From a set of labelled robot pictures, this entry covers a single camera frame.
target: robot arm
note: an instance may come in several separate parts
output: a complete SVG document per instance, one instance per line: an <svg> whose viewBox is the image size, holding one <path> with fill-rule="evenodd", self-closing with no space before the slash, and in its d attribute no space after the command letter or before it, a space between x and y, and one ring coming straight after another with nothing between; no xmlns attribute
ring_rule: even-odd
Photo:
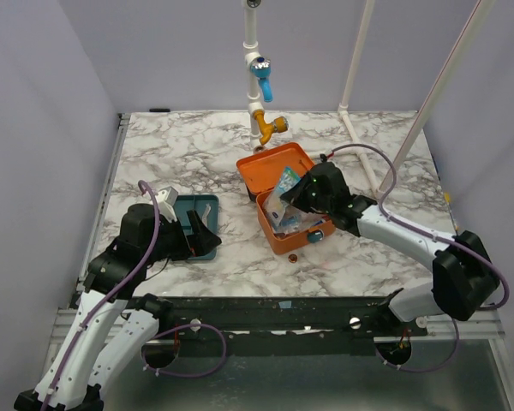
<svg viewBox="0 0 514 411"><path fill-rule="evenodd" d="M164 196L163 202L167 200L168 196ZM56 359L34 390L22 392L17 397L14 409L101 411L101 398L111 381L144 343L157 334L160 325L165 329L173 326L171 304L159 301L154 295L146 295L123 325L121 332L103 348L115 320L127 306L134 290L145 280L149 265L164 259L181 260L206 255L221 244L221 239L207 229L196 211L187 211L193 234L185 236L172 208L168 207L165 211L163 207L158 208L166 216L159 216L157 240L146 264L130 277L131 280L117 294L105 301L87 326L82 327L82 321L88 313L131 275L149 248L155 222L153 206L135 204L128 208L122 219L120 235L87 268L84 282L86 290L81 295L75 321ZM74 349L67 353L75 339ZM55 385L56 389L51 390L49 387L65 355L68 357L67 362ZM47 406L44 405L46 398L49 399Z"/></svg>
<svg viewBox="0 0 514 411"><path fill-rule="evenodd" d="M301 211L326 214L338 229L382 242L432 272L431 283L400 289L387 298L382 310L392 324L443 313L465 321L499 286L499 279L482 263L457 247L434 240L449 238L489 260L476 234L441 233L394 216L430 236L416 234L385 216L375 200L352 194L341 170L331 162L316 164L281 198Z"/></svg>

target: white object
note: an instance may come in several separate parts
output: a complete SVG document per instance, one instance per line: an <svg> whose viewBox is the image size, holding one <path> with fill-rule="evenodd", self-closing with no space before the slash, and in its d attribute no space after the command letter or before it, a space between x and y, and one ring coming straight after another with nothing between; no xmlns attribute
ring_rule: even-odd
<svg viewBox="0 0 514 411"><path fill-rule="evenodd" d="M243 25L246 31L246 44L257 43L257 10L249 7L246 0L242 0Z"/></svg>
<svg viewBox="0 0 514 411"><path fill-rule="evenodd" d="M346 79L344 86L343 98L339 105L339 112L346 111L349 108L350 94L352 93L352 87L354 86L354 79L356 78L356 72L360 65L360 59L362 57L363 45L366 42L366 36L368 35L369 22L371 21L371 14L374 12L375 0L366 0L366 7L363 10L362 21L360 22L360 30L358 31L358 37L356 38L356 45L352 52L352 60L350 60L349 74Z"/></svg>
<svg viewBox="0 0 514 411"><path fill-rule="evenodd" d="M415 319L415 324L417 324L417 327L419 328L427 328L427 318L426 317L417 317Z"/></svg>
<svg viewBox="0 0 514 411"><path fill-rule="evenodd" d="M75 336L80 323L104 297L105 295L94 290L82 294L75 321L71 325L69 333L56 359L53 361L50 370L48 370L34 389L38 393L38 399L41 402L44 401L48 393L49 386L55 376L59 362L61 362L64 357L65 350ZM128 302L125 300L116 299L114 302L106 302L95 313L93 319L87 325L87 329L82 332L75 349L63 369L61 379L57 383L57 390L51 396L50 407L63 404L65 409L71 409L82 404L86 396L87 381L93 369L93 364L105 344L105 339L109 335L114 321L127 304Z"/></svg>
<svg viewBox="0 0 514 411"><path fill-rule="evenodd" d="M202 214L202 223L207 227L207 216L209 216L210 211L212 210L212 206L209 203L206 203L206 209Z"/></svg>
<svg viewBox="0 0 514 411"><path fill-rule="evenodd" d="M244 49L244 62L246 69L246 76L248 77L248 111L249 123L251 125L251 134L249 135L249 144L251 149L254 150L260 146L260 130L259 124L252 116L252 104L260 104L260 89L257 77L249 69L251 62L260 56L259 43L257 42L257 10L248 6L246 0L242 0L244 7L244 28L245 28L245 41L243 43Z"/></svg>
<svg viewBox="0 0 514 411"><path fill-rule="evenodd" d="M346 110L342 110L339 111L339 115L343 119L344 125L348 129L352 141L354 141L355 143L362 143L360 141L360 137L358 137L358 133L356 132L354 126L352 125L352 122L350 121L349 112ZM360 147L356 148L356 154L360 159L360 163L362 163L362 167L366 173L366 177L368 178L369 185L371 186L371 191L373 192L374 196L377 197L379 190L379 182L377 182L377 176L375 175L373 167L369 163L368 155Z"/></svg>
<svg viewBox="0 0 514 411"><path fill-rule="evenodd" d="M444 313L434 300L432 282L412 289L403 289L392 298L388 307L403 323L408 323L423 315Z"/></svg>
<svg viewBox="0 0 514 411"><path fill-rule="evenodd" d="M410 222L410 220L395 216L400 220L407 221L412 225L423 229L431 235L442 236L444 238L452 238L453 235L449 233L438 232L429 229L417 223ZM377 205L372 205L362 213L362 217L358 219L358 230L362 237L376 240L394 248L400 253L411 257L418 263L424 265L429 271L432 272L432 262L436 258L436 252L443 251L449 245L434 242L433 240L409 231L400 225L388 221L385 216L380 212Z"/></svg>
<svg viewBox="0 0 514 411"><path fill-rule="evenodd" d="M439 72L438 78L434 82L432 89L427 95L424 103L422 104L417 117L411 126L411 129L408 132L407 137L402 143L400 150L397 152L396 157L394 158L394 168L396 171L399 170L403 161L405 161L409 150L415 144L415 140L417 136L421 132L425 123L430 118L436 103L438 103L439 98L445 90L445 85L449 81L449 79L453 76L455 69L461 61L461 57L464 52L468 49L470 43L478 33L481 28L481 25L486 20L489 11L495 4L495 0L478 0L472 13L470 14L469 19L463 27L463 30L459 34L457 42L451 49L451 52L447 59L445 60L444 66ZM390 185L392 181L392 172L389 170L386 174L383 182L380 184L380 191L385 191L386 188Z"/></svg>
<svg viewBox="0 0 514 411"><path fill-rule="evenodd" d="M122 329L97 357L87 385L100 385L99 395L108 389L126 365L140 352L140 348L158 334L159 321L146 311L133 311Z"/></svg>
<svg viewBox="0 0 514 411"><path fill-rule="evenodd" d="M178 195L179 193L173 187L167 187L158 191L156 194L156 201L158 202L160 214L168 220L168 223L177 221L177 215L175 214L173 205L175 204Z"/></svg>
<svg viewBox="0 0 514 411"><path fill-rule="evenodd" d="M196 326L190 327L190 330L192 330L193 332L196 332L200 329L198 324L202 324L202 322L199 319L191 319L190 324L196 324Z"/></svg>
<svg viewBox="0 0 514 411"><path fill-rule="evenodd" d="M341 103L338 107L339 115L346 126L349 135L355 143L360 142L360 138L352 125L352 122L349 118L348 107L349 107L349 99L350 94L352 93L352 88L354 86L354 79L356 78L356 72L358 71L358 66L360 65L360 60L362 58L363 46L366 42L366 36L368 35L369 22L371 21L371 15L374 12L375 0L366 0L366 6L363 10L362 20L360 22L360 29L358 31L358 37L356 39L356 45L354 51L352 53L352 59L350 60L350 68L349 73L347 75L346 84L344 86L343 97L341 99ZM323 152L310 152L308 156L313 159L320 158L320 154ZM377 181L377 176L375 175L374 169L369 163L368 155L361 148L354 149L346 149L342 150L339 153L336 153L336 156L346 156L348 154L356 154L362 163L364 172L369 181L369 185L375 197L378 196L379 182Z"/></svg>

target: faucet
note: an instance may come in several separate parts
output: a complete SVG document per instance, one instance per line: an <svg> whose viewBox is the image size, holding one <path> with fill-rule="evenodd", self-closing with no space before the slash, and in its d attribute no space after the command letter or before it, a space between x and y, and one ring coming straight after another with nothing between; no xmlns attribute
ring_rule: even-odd
<svg viewBox="0 0 514 411"><path fill-rule="evenodd" d="M249 69L259 79L259 87L263 92L263 99L266 103L270 103L272 101L272 89L268 76L271 75L271 61L263 56L256 57L251 62Z"/></svg>
<svg viewBox="0 0 514 411"><path fill-rule="evenodd" d="M272 133L283 133L287 131L288 124L287 118L284 116L275 118L272 122L265 121L265 111L256 110L253 113L254 120L259 124L259 130L262 137L259 139L259 143L264 146L268 143L272 137Z"/></svg>

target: black metal frame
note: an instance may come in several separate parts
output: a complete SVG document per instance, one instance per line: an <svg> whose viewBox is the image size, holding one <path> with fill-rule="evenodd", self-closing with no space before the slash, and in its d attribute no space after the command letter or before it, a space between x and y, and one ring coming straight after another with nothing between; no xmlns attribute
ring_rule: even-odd
<svg viewBox="0 0 514 411"><path fill-rule="evenodd" d="M401 336L405 328L413 336L427 334L415 322L394 326L381 322L379 307L386 298L170 297L164 301L172 311L166 321L160 321L160 328L189 324L193 319L214 325L229 338L229 355L374 355L374 337ZM138 300L133 299L130 306ZM352 325L351 319L359 322ZM178 339L180 356L220 354L213 331L181 331Z"/></svg>

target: box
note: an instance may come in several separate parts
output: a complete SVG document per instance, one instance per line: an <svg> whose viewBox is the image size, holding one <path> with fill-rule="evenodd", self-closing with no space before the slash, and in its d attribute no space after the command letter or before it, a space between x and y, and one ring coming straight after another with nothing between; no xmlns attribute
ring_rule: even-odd
<svg viewBox="0 0 514 411"><path fill-rule="evenodd" d="M274 234L272 226L266 219L263 203L276 186L285 167L291 167L300 177L303 177L313 165L312 159L297 143L288 143L259 152L251 157L242 158L236 163L248 188L249 198L257 205L257 218L260 226L265 232L272 251L276 254L288 253L320 241L335 231L333 223L329 218L325 218L326 221L322 224L280 238Z"/></svg>

